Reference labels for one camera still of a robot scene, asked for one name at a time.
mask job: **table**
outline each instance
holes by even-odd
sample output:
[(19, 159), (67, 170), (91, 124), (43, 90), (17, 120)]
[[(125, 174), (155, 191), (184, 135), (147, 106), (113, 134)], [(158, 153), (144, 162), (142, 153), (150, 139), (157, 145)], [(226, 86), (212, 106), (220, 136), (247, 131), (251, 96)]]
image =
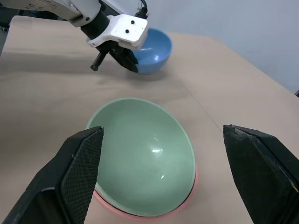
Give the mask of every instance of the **table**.
[[(299, 158), (299, 98), (217, 40), (170, 33), (161, 71), (134, 74), (97, 51), (65, 21), (13, 18), (0, 58), (0, 220), (64, 140), (104, 103), (138, 97), (168, 110), (192, 142), (199, 185), (191, 202), (152, 224), (251, 224), (235, 187), (222, 126), (272, 134)], [(136, 224), (92, 199), (86, 224)]]

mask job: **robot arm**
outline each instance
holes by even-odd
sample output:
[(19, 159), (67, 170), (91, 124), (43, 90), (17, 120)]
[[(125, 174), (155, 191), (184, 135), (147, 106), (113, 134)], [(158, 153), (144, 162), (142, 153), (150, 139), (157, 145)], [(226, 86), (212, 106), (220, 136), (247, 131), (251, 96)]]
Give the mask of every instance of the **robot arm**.
[(87, 35), (87, 43), (100, 53), (91, 68), (98, 70), (107, 53), (123, 67), (138, 72), (130, 49), (140, 49), (148, 31), (146, 16), (106, 16), (99, 0), (0, 0), (8, 8), (49, 11), (66, 19)]

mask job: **green bowl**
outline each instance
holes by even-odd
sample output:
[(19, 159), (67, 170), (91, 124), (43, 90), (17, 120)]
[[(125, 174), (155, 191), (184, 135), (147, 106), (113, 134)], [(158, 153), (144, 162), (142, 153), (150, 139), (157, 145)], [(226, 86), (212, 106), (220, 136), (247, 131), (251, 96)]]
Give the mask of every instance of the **green bowl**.
[(120, 98), (101, 107), (86, 128), (103, 126), (96, 191), (112, 206), (155, 217), (179, 207), (192, 190), (196, 164), (182, 126), (162, 107)]

